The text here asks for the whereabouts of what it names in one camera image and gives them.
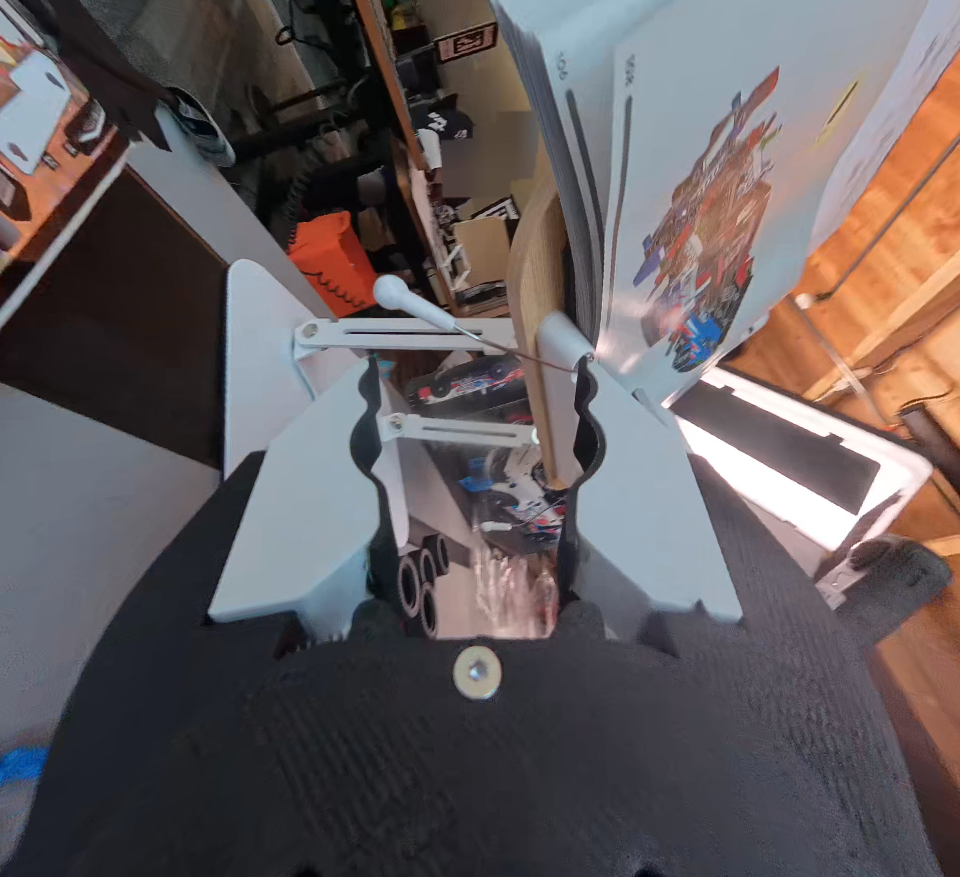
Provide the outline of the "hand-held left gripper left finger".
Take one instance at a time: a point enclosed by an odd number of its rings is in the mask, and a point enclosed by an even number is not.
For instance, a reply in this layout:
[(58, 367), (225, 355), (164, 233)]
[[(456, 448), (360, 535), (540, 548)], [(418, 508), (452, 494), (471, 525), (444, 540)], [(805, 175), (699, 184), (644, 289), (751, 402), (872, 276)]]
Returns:
[(349, 367), (270, 442), (208, 607), (218, 623), (294, 614), (348, 631), (409, 537), (402, 467), (381, 439), (378, 362)]

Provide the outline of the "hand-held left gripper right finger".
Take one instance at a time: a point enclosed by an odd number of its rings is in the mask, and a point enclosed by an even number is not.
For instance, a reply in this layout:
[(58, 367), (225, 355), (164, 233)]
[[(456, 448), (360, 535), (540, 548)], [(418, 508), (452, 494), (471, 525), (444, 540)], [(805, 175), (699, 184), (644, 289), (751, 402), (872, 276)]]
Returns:
[(606, 623), (696, 607), (739, 622), (738, 594), (672, 416), (593, 359), (579, 361), (573, 406), (582, 474), (566, 495), (560, 602), (592, 603)]

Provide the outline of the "grey desk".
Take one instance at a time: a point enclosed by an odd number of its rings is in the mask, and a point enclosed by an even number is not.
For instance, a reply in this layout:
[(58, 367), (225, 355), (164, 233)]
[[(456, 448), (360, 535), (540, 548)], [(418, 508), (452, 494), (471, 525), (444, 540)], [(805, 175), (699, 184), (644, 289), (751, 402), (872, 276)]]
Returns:
[(229, 265), (329, 310), (221, 172), (135, 145), (2, 324), (2, 750), (43, 744), (114, 612), (221, 482)]

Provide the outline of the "white studio light panel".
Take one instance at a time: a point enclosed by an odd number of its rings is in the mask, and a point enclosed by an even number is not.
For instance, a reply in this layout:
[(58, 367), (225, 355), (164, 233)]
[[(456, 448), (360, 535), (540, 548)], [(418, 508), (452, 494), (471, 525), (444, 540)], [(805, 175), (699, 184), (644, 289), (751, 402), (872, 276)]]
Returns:
[(866, 646), (954, 581), (946, 559), (892, 531), (933, 474), (905, 440), (716, 367), (669, 406), (693, 453), (747, 502)]

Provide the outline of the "clear plastic bag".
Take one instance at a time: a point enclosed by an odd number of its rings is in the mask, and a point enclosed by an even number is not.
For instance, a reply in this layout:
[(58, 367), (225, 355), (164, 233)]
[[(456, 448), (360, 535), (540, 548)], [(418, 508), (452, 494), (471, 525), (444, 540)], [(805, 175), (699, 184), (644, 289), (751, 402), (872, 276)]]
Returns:
[(559, 615), (556, 556), (508, 556), (482, 544), (471, 554), (480, 633), (500, 640), (551, 636)]

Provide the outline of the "white book stand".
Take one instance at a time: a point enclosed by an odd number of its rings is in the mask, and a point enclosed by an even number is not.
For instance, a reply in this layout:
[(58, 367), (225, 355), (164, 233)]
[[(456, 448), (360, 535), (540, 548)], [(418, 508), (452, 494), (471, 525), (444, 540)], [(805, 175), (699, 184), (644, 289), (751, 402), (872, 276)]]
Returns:
[[(526, 388), (548, 483), (557, 489), (582, 474), (573, 450), (576, 366), (594, 350), (562, 310), (568, 247), (558, 188), (547, 175), (534, 183), (510, 248), (509, 317), (460, 321), (475, 336), (535, 357)], [(319, 318), (248, 259), (227, 270), (223, 339), (224, 478), (266, 449), (362, 352), (497, 350), (414, 317)]]

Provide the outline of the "toy car set box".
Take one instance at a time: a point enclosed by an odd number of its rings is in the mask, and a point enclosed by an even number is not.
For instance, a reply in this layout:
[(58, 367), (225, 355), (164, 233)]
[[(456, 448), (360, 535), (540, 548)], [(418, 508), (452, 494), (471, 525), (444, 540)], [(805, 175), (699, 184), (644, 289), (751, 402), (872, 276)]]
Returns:
[[(409, 413), (423, 419), (532, 428), (524, 370), (512, 355), (483, 355), (408, 381)], [(567, 492), (552, 486), (539, 439), (517, 446), (429, 441), (426, 449), (465, 518), (516, 556), (556, 551)]]

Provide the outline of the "orange bag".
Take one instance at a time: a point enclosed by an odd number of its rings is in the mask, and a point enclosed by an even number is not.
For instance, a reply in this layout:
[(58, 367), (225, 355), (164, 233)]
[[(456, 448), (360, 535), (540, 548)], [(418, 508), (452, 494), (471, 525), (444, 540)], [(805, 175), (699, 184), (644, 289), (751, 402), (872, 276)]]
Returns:
[(348, 318), (376, 305), (378, 274), (348, 211), (297, 223), (287, 255), (334, 317)]

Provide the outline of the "open instruction booklet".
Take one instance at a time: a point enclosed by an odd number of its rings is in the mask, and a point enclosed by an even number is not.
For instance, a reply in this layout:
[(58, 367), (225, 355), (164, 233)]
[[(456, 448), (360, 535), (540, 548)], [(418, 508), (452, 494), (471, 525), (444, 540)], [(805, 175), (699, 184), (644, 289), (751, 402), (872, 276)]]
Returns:
[(797, 283), (930, 0), (488, 0), (538, 119), (596, 360), (665, 403)]

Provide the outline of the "framed marker sign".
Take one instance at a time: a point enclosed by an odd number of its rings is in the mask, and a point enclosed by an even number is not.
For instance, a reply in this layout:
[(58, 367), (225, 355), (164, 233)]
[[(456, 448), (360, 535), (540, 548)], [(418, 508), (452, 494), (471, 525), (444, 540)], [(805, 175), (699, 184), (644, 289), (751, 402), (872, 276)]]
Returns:
[(440, 66), (485, 54), (498, 44), (498, 22), (491, 20), (475, 24), (444, 36), (433, 42), (434, 56)]

